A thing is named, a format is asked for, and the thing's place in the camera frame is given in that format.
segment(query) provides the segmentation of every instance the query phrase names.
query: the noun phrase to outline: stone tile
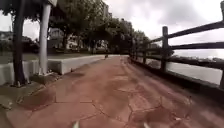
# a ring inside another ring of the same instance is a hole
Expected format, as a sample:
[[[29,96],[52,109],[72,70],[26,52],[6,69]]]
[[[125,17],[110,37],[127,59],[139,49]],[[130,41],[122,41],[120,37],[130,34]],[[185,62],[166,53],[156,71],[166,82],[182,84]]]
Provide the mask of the stone tile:
[[[30,118],[32,111],[23,108],[15,108],[6,112],[7,118],[15,128],[21,128]]]
[[[144,123],[147,123],[152,128],[169,128],[176,123],[176,120],[175,117],[164,108],[132,113],[129,121],[130,126],[142,127]]]
[[[55,103],[36,111],[24,128],[67,128],[72,122],[97,114],[89,103]]]
[[[150,102],[140,94],[133,94],[129,98],[129,105],[133,111],[152,109],[159,106],[156,98],[150,97]]]
[[[102,114],[82,120],[80,128],[123,128],[125,123],[113,120]]]
[[[190,102],[187,104],[166,97],[162,97],[162,106],[179,118],[187,117],[193,109]]]
[[[94,101],[96,107],[111,118],[122,122],[128,122],[131,114],[128,105],[128,95],[119,91],[103,95],[99,101]]]
[[[20,106],[28,110],[42,109],[55,102],[55,93],[48,89],[36,92],[35,94],[25,97]]]

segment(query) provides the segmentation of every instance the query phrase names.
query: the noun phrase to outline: paved path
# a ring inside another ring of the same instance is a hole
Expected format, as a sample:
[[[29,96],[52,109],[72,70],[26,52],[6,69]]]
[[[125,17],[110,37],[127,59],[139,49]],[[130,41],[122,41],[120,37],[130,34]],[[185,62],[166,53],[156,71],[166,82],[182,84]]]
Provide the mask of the paved path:
[[[15,128],[221,128],[224,111],[120,57],[63,76],[7,112]]]

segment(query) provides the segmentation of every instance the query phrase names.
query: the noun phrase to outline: lamp post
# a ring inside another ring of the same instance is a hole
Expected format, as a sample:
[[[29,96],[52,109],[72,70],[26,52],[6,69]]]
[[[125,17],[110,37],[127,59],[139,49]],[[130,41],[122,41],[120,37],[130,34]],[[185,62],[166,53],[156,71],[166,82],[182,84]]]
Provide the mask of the lamp post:
[[[43,17],[40,25],[39,75],[47,75],[47,31],[51,6],[56,6],[57,0],[45,0],[43,3]]]

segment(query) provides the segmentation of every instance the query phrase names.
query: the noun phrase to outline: white pole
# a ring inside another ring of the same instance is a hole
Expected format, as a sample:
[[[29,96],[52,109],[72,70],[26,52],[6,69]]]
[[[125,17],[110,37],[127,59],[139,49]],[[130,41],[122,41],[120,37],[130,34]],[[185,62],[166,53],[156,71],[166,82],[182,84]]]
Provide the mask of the white pole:
[[[51,12],[51,5],[45,3],[40,25],[39,75],[47,75],[47,31]]]

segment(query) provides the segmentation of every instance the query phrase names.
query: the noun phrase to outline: person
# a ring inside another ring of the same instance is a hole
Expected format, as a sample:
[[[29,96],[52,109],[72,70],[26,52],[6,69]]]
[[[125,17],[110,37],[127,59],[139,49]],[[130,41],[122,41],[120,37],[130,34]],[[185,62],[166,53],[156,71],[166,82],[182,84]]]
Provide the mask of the person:
[[[105,55],[105,59],[108,58],[108,50],[106,50],[106,55]]]

